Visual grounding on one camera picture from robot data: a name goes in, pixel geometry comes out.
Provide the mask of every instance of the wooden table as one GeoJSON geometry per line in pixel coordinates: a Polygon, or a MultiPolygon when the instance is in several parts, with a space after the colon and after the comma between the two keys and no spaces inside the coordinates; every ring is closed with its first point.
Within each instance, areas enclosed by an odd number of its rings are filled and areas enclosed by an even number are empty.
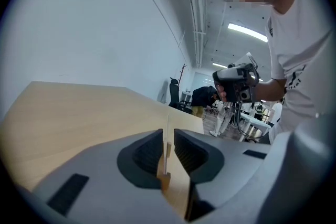
{"type": "Polygon", "coordinates": [[[1,125],[0,149],[13,180],[32,190],[89,146],[160,128],[172,143],[164,195],[183,217],[189,177],[174,153],[173,132],[204,133],[202,120],[127,88],[32,82],[1,125]]]}

